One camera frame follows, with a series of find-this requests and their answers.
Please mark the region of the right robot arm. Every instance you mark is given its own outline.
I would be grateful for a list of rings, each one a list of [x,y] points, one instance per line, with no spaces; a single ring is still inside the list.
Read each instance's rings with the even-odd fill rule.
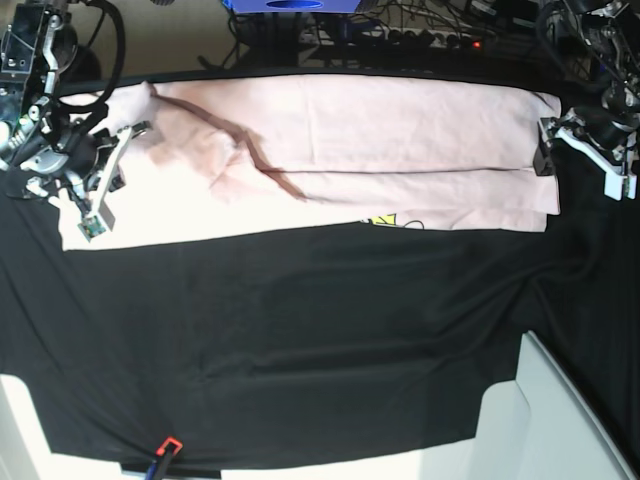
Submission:
[[[24,1],[1,40],[1,168],[27,171],[37,181],[55,181],[79,204],[89,181],[117,144],[92,130],[108,115],[107,101],[124,66],[126,36],[120,11],[109,1],[91,1],[116,31],[112,76],[92,103],[71,105],[60,97],[65,72],[78,54],[78,39],[65,1]]]

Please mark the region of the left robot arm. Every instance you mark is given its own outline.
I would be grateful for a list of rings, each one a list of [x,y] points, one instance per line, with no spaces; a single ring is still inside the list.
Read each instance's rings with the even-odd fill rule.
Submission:
[[[548,33],[557,23],[579,47],[576,62],[588,63],[580,75]],[[565,78],[600,104],[569,108],[560,117],[539,121],[548,148],[575,141],[575,150],[593,162],[604,162],[624,179],[639,161],[639,15],[628,1],[552,1],[539,11],[536,35]]]

